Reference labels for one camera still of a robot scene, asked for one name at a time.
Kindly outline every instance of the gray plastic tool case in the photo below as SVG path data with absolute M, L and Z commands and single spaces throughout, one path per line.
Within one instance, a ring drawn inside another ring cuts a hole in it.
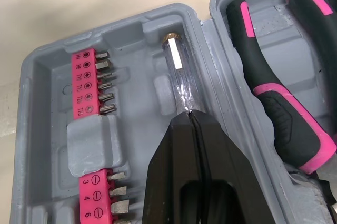
M 79 223 L 78 180 L 68 168 L 66 127 L 73 120 L 71 53 L 90 47 L 107 50 L 117 68 L 115 114 L 126 172 L 117 185 L 127 185 L 126 198 L 131 199 L 123 219 L 142 222 L 148 163 L 176 115 L 170 87 L 160 81 L 167 75 L 162 38 L 172 31 L 182 34 L 206 109 L 250 160 L 276 223 L 332 223 L 315 183 L 290 177 L 286 168 L 291 167 L 285 167 L 274 149 L 272 123 L 244 80 L 223 18 L 230 1 L 211 0 L 212 18 L 201 22 L 186 5 L 164 6 L 45 45 L 25 59 L 11 224 Z M 284 0 L 247 2 L 271 68 L 329 132 L 324 69 L 310 40 Z

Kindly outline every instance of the screwdriver bit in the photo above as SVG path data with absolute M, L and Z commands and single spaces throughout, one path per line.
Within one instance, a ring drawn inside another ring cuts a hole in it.
M 96 63 L 96 69 L 97 70 L 106 70 L 106 69 L 109 69 L 111 67 L 112 67 L 112 63 L 108 59 L 102 60 L 102 61 L 98 61 Z
M 106 77 L 111 77 L 112 73 L 99 73 L 97 74 L 97 79 L 102 79 L 102 78 L 106 78 Z
M 108 100 L 114 99 L 114 98 L 115 98 L 115 96 L 114 96 L 113 93 L 100 94 L 100 95 L 98 96 L 98 99 L 99 99 L 100 101 L 108 101 Z
M 110 211 L 113 215 L 120 215 L 122 213 L 128 213 L 129 200 L 118 201 L 111 204 Z
M 126 195 L 127 194 L 127 188 L 126 186 L 118 187 L 113 190 L 109 190 L 109 196 L 110 198 L 120 195 Z
M 109 53 L 108 52 L 96 53 L 95 57 L 96 59 L 104 59 L 109 57 Z
M 107 113 L 110 113 L 110 112 L 113 112 L 113 111 L 116 111 L 115 104 L 100 107 L 100 113 L 101 114 L 107 114 Z
M 108 88 L 111 88 L 112 87 L 112 84 L 111 83 L 103 83 L 103 84 L 100 84 L 98 86 L 98 89 L 99 90 L 104 90 L 104 89 L 108 89 Z
M 126 220 L 115 220 L 113 224 L 131 224 L 131 222 Z
M 112 180 L 118 180 L 118 179 L 122 179 L 125 178 L 125 173 L 124 172 L 120 172 L 120 173 L 115 173 L 113 175 L 108 176 L 108 181 L 112 181 Z

